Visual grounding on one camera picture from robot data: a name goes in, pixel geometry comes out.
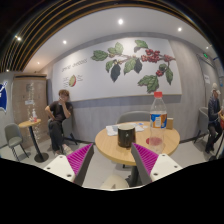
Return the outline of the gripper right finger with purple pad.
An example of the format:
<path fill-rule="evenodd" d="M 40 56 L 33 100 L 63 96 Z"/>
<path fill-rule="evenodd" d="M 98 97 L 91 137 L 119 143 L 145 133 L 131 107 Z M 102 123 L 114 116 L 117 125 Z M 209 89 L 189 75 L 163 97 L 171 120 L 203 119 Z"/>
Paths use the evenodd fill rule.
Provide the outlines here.
<path fill-rule="evenodd" d="M 131 153 L 135 159 L 143 185 L 147 185 L 182 169 L 167 154 L 156 154 L 136 143 L 132 144 Z"/>

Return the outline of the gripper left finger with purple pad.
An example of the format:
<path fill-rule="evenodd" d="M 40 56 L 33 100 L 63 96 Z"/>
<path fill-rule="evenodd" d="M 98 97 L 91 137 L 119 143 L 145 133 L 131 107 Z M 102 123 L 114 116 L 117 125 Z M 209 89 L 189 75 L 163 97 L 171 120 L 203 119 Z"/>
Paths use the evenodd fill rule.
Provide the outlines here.
<path fill-rule="evenodd" d="M 57 156 L 44 170 L 81 186 L 93 154 L 93 145 L 88 144 L 68 156 Z"/>

